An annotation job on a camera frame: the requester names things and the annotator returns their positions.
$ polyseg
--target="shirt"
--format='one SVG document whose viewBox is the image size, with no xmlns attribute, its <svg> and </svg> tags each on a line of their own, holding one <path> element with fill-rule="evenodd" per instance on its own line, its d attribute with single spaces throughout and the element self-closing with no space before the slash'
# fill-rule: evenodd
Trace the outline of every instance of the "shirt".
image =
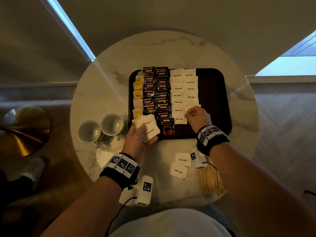
<svg viewBox="0 0 316 237">
<path fill-rule="evenodd" d="M 231 237 L 215 219 L 192 209 L 171 209 L 126 223 L 110 237 Z"/>
</svg>

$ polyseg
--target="fist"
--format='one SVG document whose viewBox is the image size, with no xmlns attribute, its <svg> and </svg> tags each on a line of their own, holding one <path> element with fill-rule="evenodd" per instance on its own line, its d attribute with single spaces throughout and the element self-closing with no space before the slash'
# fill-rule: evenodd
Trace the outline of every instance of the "fist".
<svg viewBox="0 0 316 237">
<path fill-rule="evenodd" d="M 205 125 L 212 125 L 209 113 L 199 106 L 194 106 L 188 109 L 184 114 L 184 117 L 188 119 L 188 122 L 195 133 Z"/>
<path fill-rule="evenodd" d="M 136 130 L 135 125 L 132 125 L 126 135 L 122 149 L 123 153 L 129 154 L 138 164 L 144 159 L 146 148 L 158 139 L 158 137 L 155 136 L 147 143 L 144 143 L 143 134 L 145 134 L 146 131 L 147 127 L 145 125 L 141 125 L 138 130 Z"/>
</svg>

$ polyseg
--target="white cup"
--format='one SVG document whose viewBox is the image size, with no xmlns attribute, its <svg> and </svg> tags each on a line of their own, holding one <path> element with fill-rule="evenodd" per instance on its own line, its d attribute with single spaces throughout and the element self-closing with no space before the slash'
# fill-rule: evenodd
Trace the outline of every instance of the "white cup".
<svg viewBox="0 0 316 237">
<path fill-rule="evenodd" d="M 98 139 L 101 136 L 101 127 L 96 121 L 88 120 L 80 125 L 77 135 L 82 143 L 94 143 L 98 147 L 100 145 Z"/>
<path fill-rule="evenodd" d="M 106 115 L 101 121 L 101 130 L 104 134 L 113 136 L 119 141 L 121 138 L 121 132 L 123 131 L 124 120 L 116 113 Z"/>
</svg>

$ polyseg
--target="white shoe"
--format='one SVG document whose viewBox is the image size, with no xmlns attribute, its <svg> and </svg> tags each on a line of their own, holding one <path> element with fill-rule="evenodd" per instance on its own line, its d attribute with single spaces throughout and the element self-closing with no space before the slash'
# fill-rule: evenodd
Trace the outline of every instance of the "white shoe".
<svg viewBox="0 0 316 237">
<path fill-rule="evenodd" d="M 37 187 L 42 173 L 44 171 L 45 163 L 42 158 L 36 157 L 31 159 L 27 166 L 27 172 L 24 172 L 21 176 L 25 176 L 33 181 L 33 190 Z"/>
</svg>

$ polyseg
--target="black wrist strap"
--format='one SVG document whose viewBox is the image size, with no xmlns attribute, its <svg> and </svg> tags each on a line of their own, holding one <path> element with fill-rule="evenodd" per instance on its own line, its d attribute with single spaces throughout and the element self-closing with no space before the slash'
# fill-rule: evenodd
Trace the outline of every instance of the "black wrist strap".
<svg viewBox="0 0 316 237">
<path fill-rule="evenodd" d="M 227 135 L 214 125 L 203 126 L 197 132 L 197 149 L 204 155 L 209 156 L 211 148 L 223 142 L 229 142 Z"/>
<path fill-rule="evenodd" d="M 118 153 L 112 156 L 104 166 L 101 176 L 107 176 L 114 180 L 122 188 L 137 183 L 137 175 L 140 168 L 135 160 L 126 153 Z"/>
</svg>

